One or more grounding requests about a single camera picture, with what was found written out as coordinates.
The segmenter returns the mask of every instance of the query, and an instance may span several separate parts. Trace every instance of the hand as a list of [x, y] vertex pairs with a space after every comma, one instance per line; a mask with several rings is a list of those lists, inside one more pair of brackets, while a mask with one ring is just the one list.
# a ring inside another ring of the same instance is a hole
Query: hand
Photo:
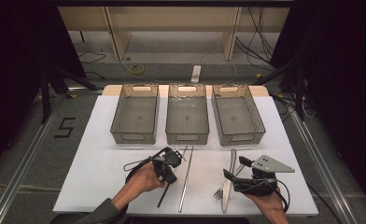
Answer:
[[261, 210], [262, 214], [273, 224], [289, 223], [283, 210], [282, 200], [273, 192], [270, 196], [257, 197], [255, 195], [244, 194], [251, 199]]
[[141, 193], [164, 186], [165, 183], [157, 178], [154, 166], [149, 162], [134, 173], [128, 183], [113, 198], [112, 203], [121, 210]]

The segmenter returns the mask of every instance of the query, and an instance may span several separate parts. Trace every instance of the white tabletop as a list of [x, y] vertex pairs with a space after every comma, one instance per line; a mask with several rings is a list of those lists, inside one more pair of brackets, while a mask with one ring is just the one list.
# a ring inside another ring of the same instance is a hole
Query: white tabletop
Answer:
[[[166, 108], [167, 96], [161, 94], [155, 145], [117, 145], [110, 133], [118, 96], [99, 96], [90, 120], [77, 149], [63, 188], [54, 206], [55, 212], [91, 212], [105, 198], [112, 198], [123, 186], [123, 165], [140, 161], [167, 147]], [[183, 161], [176, 173], [177, 181], [170, 186], [160, 208], [157, 208], [163, 189], [144, 193], [129, 204], [129, 216], [156, 217], [249, 217], [260, 215], [259, 209], [241, 193], [231, 190], [227, 212], [223, 215], [221, 200], [213, 198], [225, 178], [222, 169], [229, 169], [231, 148], [237, 156], [256, 160], [265, 154], [295, 169], [295, 173], [276, 174], [290, 193], [288, 216], [314, 216], [318, 213], [313, 198], [306, 187], [302, 171], [289, 143], [285, 129], [271, 97], [254, 97], [266, 133], [258, 145], [222, 147], [210, 100], [207, 97], [210, 133], [205, 146], [194, 146], [190, 176], [182, 212], [178, 212], [180, 197], [186, 177], [188, 161]], [[184, 149], [185, 146], [169, 146]], [[239, 177], [250, 178], [251, 169], [245, 168]], [[288, 199], [286, 189], [279, 184], [281, 193]]]

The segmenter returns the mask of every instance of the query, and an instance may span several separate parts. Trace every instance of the translucent gray bin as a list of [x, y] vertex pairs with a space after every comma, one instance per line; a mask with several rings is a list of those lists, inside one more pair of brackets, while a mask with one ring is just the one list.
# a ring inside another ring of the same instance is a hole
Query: translucent gray bin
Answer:
[[169, 145], [207, 144], [209, 120], [205, 85], [169, 85], [165, 132]]
[[222, 146], [258, 144], [264, 136], [265, 128], [248, 86], [213, 86], [212, 106]]
[[122, 86], [110, 132], [117, 144], [155, 144], [159, 86]]

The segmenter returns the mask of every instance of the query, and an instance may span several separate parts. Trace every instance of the bin handle cutout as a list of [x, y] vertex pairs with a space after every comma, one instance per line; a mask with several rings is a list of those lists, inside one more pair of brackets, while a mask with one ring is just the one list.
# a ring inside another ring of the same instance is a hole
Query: bin handle cutout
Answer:
[[123, 134], [121, 136], [122, 140], [135, 140], [135, 141], [145, 141], [146, 137], [142, 134]]
[[133, 91], [151, 91], [150, 86], [133, 86]]
[[198, 141], [200, 140], [200, 136], [196, 134], [181, 134], [177, 135], [175, 138], [176, 141]]
[[220, 92], [238, 91], [238, 87], [220, 87], [218, 91]]
[[193, 87], [193, 86], [181, 86], [181, 87], [177, 87], [178, 91], [197, 91], [197, 87]]

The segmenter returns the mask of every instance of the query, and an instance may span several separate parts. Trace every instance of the utensil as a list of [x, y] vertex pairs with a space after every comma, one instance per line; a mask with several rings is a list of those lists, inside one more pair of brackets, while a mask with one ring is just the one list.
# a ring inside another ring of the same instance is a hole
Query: utensil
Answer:
[[[233, 173], [233, 175], [239, 175], [239, 173], [241, 173], [242, 169], [244, 169], [244, 165], [240, 164], [238, 169], [235, 170], [235, 172]], [[224, 184], [218, 189], [216, 190], [215, 194], [213, 195], [214, 198], [216, 198], [217, 200], [221, 199], [221, 197], [223, 197], [223, 186]]]
[[189, 172], [190, 172], [190, 166], [191, 166], [191, 159], [192, 159], [192, 151], [194, 150], [194, 146], [192, 146], [191, 148], [191, 154], [190, 154], [190, 160], [189, 160], [189, 166], [187, 168], [187, 173], [186, 173], [186, 180], [184, 181], [184, 187], [183, 187], [183, 192], [182, 192], [182, 197], [180, 199], [180, 205], [179, 205], [179, 212], [182, 211], [182, 207], [183, 207], [183, 201], [184, 201], [184, 196], [186, 194], [186, 188], [187, 188], [187, 183], [189, 181]]
[[[235, 160], [236, 160], [236, 150], [232, 149], [232, 160], [230, 163], [230, 172], [233, 172], [233, 168], [235, 167]], [[232, 184], [232, 182], [229, 181], [229, 182], [225, 182], [223, 185], [223, 201], [222, 201], [223, 214], [226, 213], [227, 202], [229, 201], [231, 184]]]

